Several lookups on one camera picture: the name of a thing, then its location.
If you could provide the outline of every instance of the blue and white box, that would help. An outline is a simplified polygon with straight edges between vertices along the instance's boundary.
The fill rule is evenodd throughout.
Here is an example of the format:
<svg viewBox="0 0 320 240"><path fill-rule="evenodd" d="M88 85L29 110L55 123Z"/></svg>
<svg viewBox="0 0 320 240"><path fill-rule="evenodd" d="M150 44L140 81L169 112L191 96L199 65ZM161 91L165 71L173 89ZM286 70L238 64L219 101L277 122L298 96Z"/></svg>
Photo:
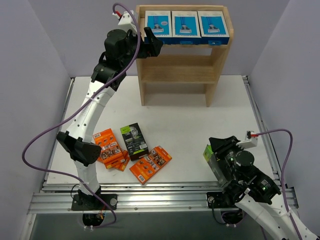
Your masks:
<svg viewBox="0 0 320 240"><path fill-rule="evenodd" d="M230 37L222 11L198 11L198 17L202 44L228 44Z"/></svg>
<svg viewBox="0 0 320 240"><path fill-rule="evenodd" d="M172 25L170 11L145 11L145 27L150 27L153 34L165 44L171 43Z"/></svg>
<svg viewBox="0 0 320 240"><path fill-rule="evenodd" d="M200 29L196 11L172 11L172 37L175 44L199 44Z"/></svg>

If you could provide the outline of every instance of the wooden shelf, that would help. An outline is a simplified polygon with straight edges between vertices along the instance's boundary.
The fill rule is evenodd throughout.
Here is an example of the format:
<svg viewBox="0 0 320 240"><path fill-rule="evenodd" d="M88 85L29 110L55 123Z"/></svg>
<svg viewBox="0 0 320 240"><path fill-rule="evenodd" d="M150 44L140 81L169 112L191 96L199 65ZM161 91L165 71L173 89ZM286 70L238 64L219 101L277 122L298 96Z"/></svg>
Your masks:
<svg viewBox="0 0 320 240"><path fill-rule="evenodd" d="M211 55L160 54L158 57L137 59L137 71L141 105L145 105L146 84L154 83L188 83L204 84L206 106L209 107L225 65L234 29L225 6L216 5L138 5L138 24L142 36L145 35L145 16L147 10L155 11L222 11L229 32L227 45L209 44L165 44L163 48L201 48L211 49Z"/></svg>

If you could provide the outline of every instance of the gray floor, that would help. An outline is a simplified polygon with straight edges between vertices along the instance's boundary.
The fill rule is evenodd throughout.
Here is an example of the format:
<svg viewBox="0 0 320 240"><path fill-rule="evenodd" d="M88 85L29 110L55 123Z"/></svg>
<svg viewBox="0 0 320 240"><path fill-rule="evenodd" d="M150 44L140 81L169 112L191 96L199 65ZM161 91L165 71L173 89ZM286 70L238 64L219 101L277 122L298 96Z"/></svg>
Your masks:
<svg viewBox="0 0 320 240"><path fill-rule="evenodd" d="M121 213L107 228L84 231L80 214L38 214L32 240L263 240L260 226L249 216L236 228L215 222L212 213Z"/></svg>

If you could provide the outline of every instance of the orange package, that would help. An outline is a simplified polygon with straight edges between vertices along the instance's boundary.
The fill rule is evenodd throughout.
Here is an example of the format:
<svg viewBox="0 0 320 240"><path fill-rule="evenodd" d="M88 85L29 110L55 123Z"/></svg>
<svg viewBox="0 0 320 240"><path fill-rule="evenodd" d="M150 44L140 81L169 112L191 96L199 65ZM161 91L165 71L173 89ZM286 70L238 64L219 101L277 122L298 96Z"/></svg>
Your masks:
<svg viewBox="0 0 320 240"><path fill-rule="evenodd" d="M104 164L114 162L118 158L123 158L123 154L111 128L93 135L95 144L101 147L99 162Z"/></svg>
<svg viewBox="0 0 320 240"><path fill-rule="evenodd" d="M124 163L126 161L125 154L128 152L126 150L123 150L122 148L120 148L120 149L122 152L122 155L120 157L104 164L107 169L113 168L113 167L120 165L121 163Z"/></svg>
<svg viewBox="0 0 320 240"><path fill-rule="evenodd" d="M130 167L130 171L140 183L145 184L171 159L172 157L161 146L156 146L148 156L139 159L136 164Z"/></svg>
<svg viewBox="0 0 320 240"><path fill-rule="evenodd" d="M126 169L128 163L130 162L130 156L126 150L122 150L122 153L124 155L125 162L122 162L122 163L114 166L114 168L123 172Z"/></svg>

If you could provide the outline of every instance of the white tabletop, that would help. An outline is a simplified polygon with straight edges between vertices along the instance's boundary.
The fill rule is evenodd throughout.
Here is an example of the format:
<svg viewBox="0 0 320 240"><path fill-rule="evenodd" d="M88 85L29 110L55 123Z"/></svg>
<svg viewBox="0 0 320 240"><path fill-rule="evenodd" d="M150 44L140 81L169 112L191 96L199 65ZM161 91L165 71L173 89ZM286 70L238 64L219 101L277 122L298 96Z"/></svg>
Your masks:
<svg viewBox="0 0 320 240"><path fill-rule="evenodd" d="M66 117L74 113L83 102L89 87L90 77L77 77L72 89ZM137 76L127 76L118 91L107 103L96 125L98 133L111 128L118 143L125 147L120 128L138 123L148 148L162 146L172 160L154 175L148 183L211 182L216 177L203 157L209 138L228 138L232 135L243 140L247 130L258 132L258 125L250 105L244 82L240 75L220 77L211 107L206 107L205 95L186 93L186 85L179 93L170 93L173 86L166 85L169 91L157 91L146 97L146 106L141 106ZM70 123L62 127L65 131ZM272 179L272 169L266 149L261 139L258 146L249 149L255 157L255 165ZM53 152L52 170L77 175L76 166L69 154L58 144ZM125 171L106 169L97 162L97 179L100 183L138 183L129 168ZM50 173L47 184L75 184L74 178Z"/></svg>

